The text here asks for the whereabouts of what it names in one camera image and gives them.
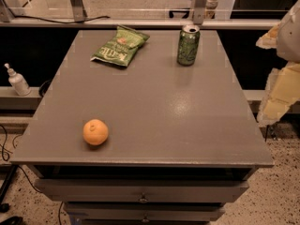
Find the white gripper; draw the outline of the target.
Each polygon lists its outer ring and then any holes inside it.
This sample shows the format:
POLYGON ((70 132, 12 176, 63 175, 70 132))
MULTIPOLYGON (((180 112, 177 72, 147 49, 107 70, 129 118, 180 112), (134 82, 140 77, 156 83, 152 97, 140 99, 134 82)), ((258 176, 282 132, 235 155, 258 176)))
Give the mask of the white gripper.
POLYGON ((300 0, 280 22, 259 37, 256 46, 277 48, 277 55, 288 62, 268 75, 257 121, 260 127, 274 125, 300 99, 300 0))

